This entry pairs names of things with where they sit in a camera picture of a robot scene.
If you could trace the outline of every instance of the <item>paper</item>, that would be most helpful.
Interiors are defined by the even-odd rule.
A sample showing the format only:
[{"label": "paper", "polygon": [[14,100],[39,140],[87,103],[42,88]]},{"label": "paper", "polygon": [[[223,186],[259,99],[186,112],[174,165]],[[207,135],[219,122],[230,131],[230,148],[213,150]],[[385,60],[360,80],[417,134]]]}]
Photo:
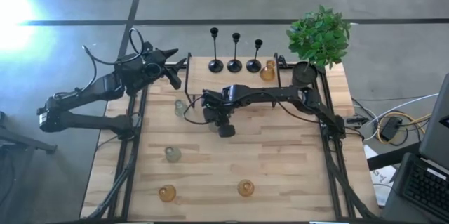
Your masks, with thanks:
[{"label": "paper", "polygon": [[[368,145],[363,146],[365,150],[366,159],[377,156],[377,153],[370,148]],[[393,186],[393,182],[391,179],[393,175],[396,173],[396,169],[393,166],[386,166],[384,168],[380,168],[374,171],[371,171],[371,180],[373,184],[382,184],[382,185],[374,185],[374,191],[376,194],[377,204],[379,206],[385,206],[387,203],[388,195]]]}]

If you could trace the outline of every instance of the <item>gray floor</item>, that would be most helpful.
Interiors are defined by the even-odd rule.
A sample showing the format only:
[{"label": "gray floor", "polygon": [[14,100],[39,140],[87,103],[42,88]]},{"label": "gray floor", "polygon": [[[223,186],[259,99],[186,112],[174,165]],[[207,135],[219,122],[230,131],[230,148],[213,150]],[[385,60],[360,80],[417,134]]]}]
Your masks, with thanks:
[{"label": "gray floor", "polygon": [[[0,110],[8,114],[8,127],[23,135],[58,144],[54,155],[35,152],[6,223],[50,223],[75,220],[83,201],[98,131],[68,129],[61,133],[39,130],[36,108],[58,91],[84,86],[93,73],[81,50],[89,46],[98,57],[113,61],[125,31],[116,26],[11,26],[20,20],[127,20],[132,0],[17,0],[0,13]],[[319,4],[342,11],[345,18],[449,18],[446,0],[140,0],[136,20],[184,19],[291,19],[317,9]],[[254,53],[253,42],[262,39],[260,54],[278,52],[289,60],[287,25],[223,25],[217,40],[220,55],[232,54],[233,32],[241,33],[238,52]],[[154,46],[179,48],[170,60],[192,52],[213,52],[210,25],[141,26],[137,28]],[[354,98],[402,98],[438,92],[449,72],[449,25],[353,25],[349,54],[344,60]],[[99,65],[99,74],[110,67]],[[381,113],[403,100],[363,102]],[[435,99],[402,110],[414,117],[431,112]],[[105,103],[80,107],[76,112],[102,115]],[[416,140],[411,136],[409,143]],[[369,143],[376,151],[391,146]]]}]

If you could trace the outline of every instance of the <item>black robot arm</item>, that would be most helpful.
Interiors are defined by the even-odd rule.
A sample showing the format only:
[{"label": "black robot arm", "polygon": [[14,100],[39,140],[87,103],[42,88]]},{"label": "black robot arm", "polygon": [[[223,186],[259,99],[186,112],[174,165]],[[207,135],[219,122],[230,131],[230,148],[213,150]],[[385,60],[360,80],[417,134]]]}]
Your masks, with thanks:
[{"label": "black robot arm", "polygon": [[245,107],[252,103],[289,102],[298,111],[315,114],[328,127],[332,137],[345,138],[344,120],[334,115],[322,102],[317,90],[311,88],[273,87],[249,88],[234,84],[223,88],[221,93],[203,90],[201,105],[204,119],[214,122],[219,127],[220,137],[230,137],[235,134],[234,126],[229,124],[229,118],[234,109]]},{"label": "black robot arm", "polygon": [[48,98],[44,107],[37,110],[42,131],[57,132],[67,128],[109,129],[119,138],[133,136],[134,125],[130,115],[117,117],[97,117],[73,114],[69,110],[97,100],[116,100],[124,93],[136,95],[145,86],[153,84],[157,79],[166,76],[174,89],[181,87],[177,71],[185,59],[174,67],[165,66],[166,59],[177,52],[155,50],[149,42],[144,43],[144,53],[136,58],[136,54],[125,55],[114,63],[114,71],[98,78],[85,89],[75,89],[70,93],[56,93]]}]

